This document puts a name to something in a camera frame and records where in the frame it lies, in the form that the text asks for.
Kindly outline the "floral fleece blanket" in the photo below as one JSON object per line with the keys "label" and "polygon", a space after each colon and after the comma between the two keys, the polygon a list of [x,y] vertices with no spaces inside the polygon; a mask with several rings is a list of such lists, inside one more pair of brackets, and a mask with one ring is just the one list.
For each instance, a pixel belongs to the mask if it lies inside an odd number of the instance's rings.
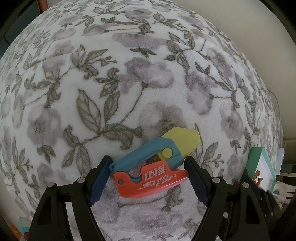
{"label": "floral fleece blanket", "polygon": [[172,1],[62,1],[1,57],[1,213],[32,218],[46,185],[86,176],[179,126],[193,156],[239,179],[252,147],[275,163],[282,129],[247,57]]}

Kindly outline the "teal shallow box tray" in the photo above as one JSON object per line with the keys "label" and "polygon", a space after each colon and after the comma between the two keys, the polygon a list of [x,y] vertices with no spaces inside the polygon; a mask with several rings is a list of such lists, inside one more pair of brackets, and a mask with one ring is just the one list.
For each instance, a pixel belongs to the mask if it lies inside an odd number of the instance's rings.
{"label": "teal shallow box tray", "polygon": [[256,170],[260,171],[263,181],[260,188],[272,192],[276,183],[276,176],[267,152],[261,147],[252,147],[245,167],[248,177],[252,180]]}

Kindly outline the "white power strip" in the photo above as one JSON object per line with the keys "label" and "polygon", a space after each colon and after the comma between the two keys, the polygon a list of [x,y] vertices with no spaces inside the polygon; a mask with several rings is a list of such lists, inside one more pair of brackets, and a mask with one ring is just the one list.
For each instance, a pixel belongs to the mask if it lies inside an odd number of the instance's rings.
{"label": "white power strip", "polygon": [[284,156],[285,156],[285,149],[279,148],[278,154],[277,154],[277,160],[276,160],[276,167],[275,167],[275,174],[276,175],[280,175],[281,165],[283,163]]}

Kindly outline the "pink puppy toy figure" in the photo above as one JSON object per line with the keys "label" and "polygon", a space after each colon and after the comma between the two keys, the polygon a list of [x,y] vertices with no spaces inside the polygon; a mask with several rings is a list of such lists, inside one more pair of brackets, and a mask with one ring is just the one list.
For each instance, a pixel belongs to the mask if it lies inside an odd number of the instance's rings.
{"label": "pink puppy toy figure", "polygon": [[252,181],[253,183],[258,187],[260,188],[260,184],[261,182],[263,181],[263,178],[260,177],[260,171],[259,170],[256,170],[255,173],[254,173],[254,176],[252,178]]}

